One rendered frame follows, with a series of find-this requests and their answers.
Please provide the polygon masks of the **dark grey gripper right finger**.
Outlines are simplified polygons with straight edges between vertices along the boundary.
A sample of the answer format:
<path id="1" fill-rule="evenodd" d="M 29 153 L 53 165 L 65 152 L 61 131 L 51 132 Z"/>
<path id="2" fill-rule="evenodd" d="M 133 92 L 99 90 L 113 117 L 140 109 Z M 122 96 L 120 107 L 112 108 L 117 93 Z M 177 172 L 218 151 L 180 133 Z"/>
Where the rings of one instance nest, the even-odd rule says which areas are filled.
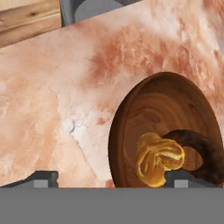
<path id="1" fill-rule="evenodd" d="M 215 188 L 217 185 L 209 183 L 201 178 L 195 178 L 188 171 L 177 170 L 165 173 L 164 187 L 170 188 Z"/>

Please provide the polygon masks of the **brown wooden bowl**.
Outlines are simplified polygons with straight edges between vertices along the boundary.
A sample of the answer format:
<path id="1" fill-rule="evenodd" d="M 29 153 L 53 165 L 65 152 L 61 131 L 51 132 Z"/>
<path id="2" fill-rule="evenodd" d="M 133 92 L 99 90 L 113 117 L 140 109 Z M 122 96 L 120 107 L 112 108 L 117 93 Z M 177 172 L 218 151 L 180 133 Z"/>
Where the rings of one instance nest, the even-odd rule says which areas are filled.
<path id="1" fill-rule="evenodd" d="M 108 161 L 117 187 L 149 187 L 137 176 L 137 143 L 148 132 L 163 135 L 192 130 L 224 150 L 214 111 L 201 90 L 177 73 L 156 73 L 139 82 L 115 113 L 108 137 Z M 200 154 L 183 147 L 186 172 L 202 165 Z"/>

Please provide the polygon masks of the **dark brown pretzel bread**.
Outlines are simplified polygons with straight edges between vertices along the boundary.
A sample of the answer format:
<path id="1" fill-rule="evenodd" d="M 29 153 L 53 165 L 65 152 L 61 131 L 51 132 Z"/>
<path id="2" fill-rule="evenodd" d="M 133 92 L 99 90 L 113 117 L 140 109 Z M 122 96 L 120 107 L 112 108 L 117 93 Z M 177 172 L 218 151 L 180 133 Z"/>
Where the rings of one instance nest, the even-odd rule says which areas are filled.
<path id="1" fill-rule="evenodd" d="M 219 150 L 209 138 L 189 129 L 175 129 L 163 139 L 176 141 L 182 147 L 195 149 L 202 158 L 202 165 L 190 173 L 197 179 L 220 186 L 224 184 L 224 150 Z"/>

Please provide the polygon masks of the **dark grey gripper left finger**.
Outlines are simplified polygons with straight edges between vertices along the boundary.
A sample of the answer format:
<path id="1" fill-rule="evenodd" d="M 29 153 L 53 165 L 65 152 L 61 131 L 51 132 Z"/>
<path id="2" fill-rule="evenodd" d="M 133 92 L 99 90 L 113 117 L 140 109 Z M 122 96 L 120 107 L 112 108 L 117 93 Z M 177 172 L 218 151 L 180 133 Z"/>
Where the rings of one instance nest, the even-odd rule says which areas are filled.
<path id="1" fill-rule="evenodd" d="M 35 171 L 25 179 L 2 185 L 2 188 L 33 187 L 33 188 L 58 188 L 59 173 L 57 171 Z"/>

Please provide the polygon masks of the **golden yellow croissant bread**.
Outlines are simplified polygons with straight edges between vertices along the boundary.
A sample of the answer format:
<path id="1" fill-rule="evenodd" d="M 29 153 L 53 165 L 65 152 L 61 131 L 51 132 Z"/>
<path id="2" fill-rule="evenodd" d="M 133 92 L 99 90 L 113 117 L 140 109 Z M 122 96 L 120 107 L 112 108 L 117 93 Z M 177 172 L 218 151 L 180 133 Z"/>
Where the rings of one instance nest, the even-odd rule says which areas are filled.
<path id="1" fill-rule="evenodd" d="M 178 170 L 185 157 L 183 147 L 176 141 L 145 133 L 137 143 L 136 174 L 149 187 L 163 186 L 165 173 Z"/>

